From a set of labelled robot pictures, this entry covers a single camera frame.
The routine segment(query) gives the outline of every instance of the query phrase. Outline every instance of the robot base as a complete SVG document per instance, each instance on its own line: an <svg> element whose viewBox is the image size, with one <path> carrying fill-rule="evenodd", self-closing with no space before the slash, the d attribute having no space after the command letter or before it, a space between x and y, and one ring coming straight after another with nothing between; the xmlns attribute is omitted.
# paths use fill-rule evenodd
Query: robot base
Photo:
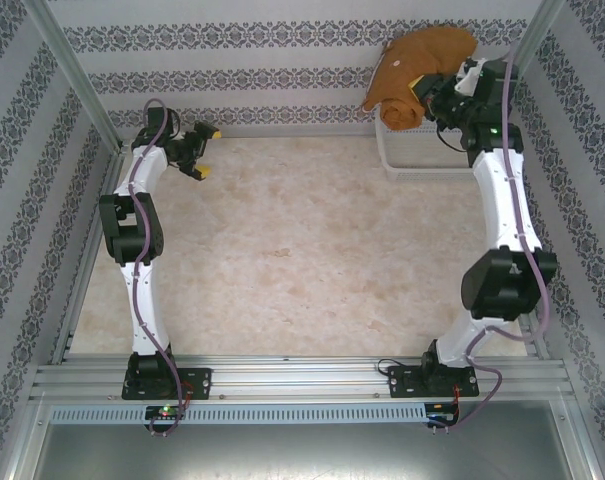
<svg viewBox="0 0 605 480"><path fill-rule="evenodd" d="M173 361L170 347L167 351ZM211 391L210 368L178 368L178 376L183 385L183 399L190 394L192 400L208 400ZM171 369L162 356L129 357L129 366L122 385L123 400L177 400L178 392Z"/></svg>
<svg viewBox="0 0 605 480"><path fill-rule="evenodd" d="M421 365L392 366L387 369L391 398L452 397L455 387L460 397L480 395L473 367L452 368L438 362L436 340L422 355Z"/></svg>

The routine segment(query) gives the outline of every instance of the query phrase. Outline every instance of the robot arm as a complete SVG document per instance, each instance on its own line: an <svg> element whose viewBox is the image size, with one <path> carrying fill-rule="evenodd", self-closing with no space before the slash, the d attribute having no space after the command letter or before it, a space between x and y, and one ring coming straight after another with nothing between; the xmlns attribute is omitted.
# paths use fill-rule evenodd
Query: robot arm
<svg viewBox="0 0 605 480"><path fill-rule="evenodd" d="M176 115L173 110L167 111L170 117ZM173 118L169 118L166 128L161 130L163 116L163 108L148 109L147 126L140 130L133 142L134 160L125 180L112 195L102 196L99 203L107 250L119 264L124 276L133 321L133 354L129 359L123 389L125 399L166 398L175 389L166 360L173 362L171 345L156 294L157 262L164 249L164 237L151 196L169 165L177 167L189 177L203 180L208 168L196 166L196 160L204 153L207 140L220 136L217 128L206 122L198 122L193 131L176 138L177 135L173 136ZM148 148L158 131L161 131L158 141ZM135 177L130 180L136 164ZM130 187L148 217L148 232L145 231L140 212L134 206ZM144 252L147 233L149 249L138 266L134 298L135 263ZM135 307L141 320L136 315Z"/></svg>
<svg viewBox="0 0 605 480"><path fill-rule="evenodd" d="M508 173L501 97L504 82L510 82L513 92L517 68L511 78L505 76L503 61L468 59L457 75L425 75L413 84L426 117L436 121L439 131L462 131L461 144L482 194L487 252L464 274L464 310L453 326L432 342L420 367L395 372L396 378L402 378L401 388L392 388L392 392L400 393L398 397L446 396L458 387L462 396L477 396L475 372L467 357L469 346L475 345L477 351L495 328L502 329L521 314L531 312L540 299L540 287L523 244L528 246L545 284L557 268L555 255L542 251L531 226L523 184L522 137L513 124L508 124L506 132L512 175ZM515 184L517 198L511 183ZM522 231L518 229L520 220Z"/></svg>
<svg viewBox="0 0 605 480"><path fill-rule="evenodd" d="M140 146L133 150L134 161L131 163L129 171L124 177L124 181L114 192L115 196L122 197L122 199L124 199L124 202L128 203L128 201L130 201L128 179L131 176L131 171L133 170L135 159L140 158L144 149L145 146ZM169 348L169 336L166 332L166 328L164 327L162 314L158 305L158 295L156 293L156 276L158 264L157 257L160 256L162 253L163 236L162 228L160 227L155 208L149 208L149 206L152 205L151 195L155 191L155 187L158 183L158 180L160 179L160 176L162 175L162 173L164 173L167 167L168 161L164 148L152 147L146 154L146 156L141 160L140 167L138 168L135 174L135 179L133 182L133 191L136 193L136 195L140 193L148 195L146 211L150 213L149 217L151 223L154 224L151 227L151 231L153 234L153 252L151 253L151 258L149 258L148 263L142 263L138 269L138 307L142 318L146 323L147 330L153 336L155 336L155 339L158 341L158 343L164 350L167 350ZM139 218L137 219L137 225L143 225L142 220ZM116 245L118 245L120 249L126 249L128 247L132 250L133 253L134 251L137 251L137 248L140 246L140 240L144 242L143 228L134 228L136 228L135 231L129 230L129 232L132 233L132 235L129 236L129 242L135 243L135 247L133 247L133 245L128 245L125 240L123 242L116 243ZM129 294L131 319L133 321L133 352L137 353L140 356L155 355L155 345L147 338L146 333L140 327L140 324L135 316L135 310L133 306L133 270L135 266L135 258L133 258L133 261L131 261L131 257L132 254L129 254L127 256L127 261L124 263L124 265L122 265L122 263L118 261L117 258L116 261L120 263L120 270L122 271L122 275L124 276L126 288Z"/></svg>

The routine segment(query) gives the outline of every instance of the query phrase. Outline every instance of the towel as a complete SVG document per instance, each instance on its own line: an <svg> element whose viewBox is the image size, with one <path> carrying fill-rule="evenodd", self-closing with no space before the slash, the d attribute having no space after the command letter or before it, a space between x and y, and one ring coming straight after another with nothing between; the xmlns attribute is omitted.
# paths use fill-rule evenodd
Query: towel
<svg viewBox="0 0 605 480"><path fill-rule="evenodd" d="M380 117L391 130L422 124L424 108L409 88L422 75L456 73L475 51L477 41L461 28L430 27L393 40L373 77L362 108L380 104Z"/></svg>

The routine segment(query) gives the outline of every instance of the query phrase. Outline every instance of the wallpaper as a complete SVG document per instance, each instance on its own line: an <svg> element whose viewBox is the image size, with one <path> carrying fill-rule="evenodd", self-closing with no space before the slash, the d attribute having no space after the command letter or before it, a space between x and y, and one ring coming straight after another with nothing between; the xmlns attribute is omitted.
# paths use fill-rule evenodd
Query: wallpaper
<svg viewBox="0 0 605 480"><path fill-rule="evenodd" d="M605 0L566 2L516 102L531 214L560 263L547 345L567 361L605 472Z"/></svg>
<svg viewBox="0 0 605 480"><path fill-rule="evenodd" d="M50 358L110 156L24 6L0 0L0 460Z"/></svg>
<svg viewBox="0 0 605 480"><path fill-rule="evenodd" d="M49 5L128 137L150 96L184 112L187 123L201 118L225 127L225 135L373 134L372 115L359 105L384 44L430 25L456 25L489 54L503 54L539 0L112 3ZM327 128L307 128L313 125Z"/></svg>

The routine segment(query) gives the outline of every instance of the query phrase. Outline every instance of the marble floor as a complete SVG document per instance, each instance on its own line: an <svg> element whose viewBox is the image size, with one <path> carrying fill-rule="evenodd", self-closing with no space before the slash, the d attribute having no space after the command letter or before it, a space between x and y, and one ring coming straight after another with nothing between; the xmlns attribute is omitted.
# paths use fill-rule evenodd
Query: marble floor
<svg viewBox="0 0 605 480"><path fill-rule="evenodd" d="M475 182L390 183L367 137L221 139L201 163L208 179L169 168L153 196L174 353L417 356L456 317L485 249ZM129 353L131 336L102 245L71 352Z"/></svg>

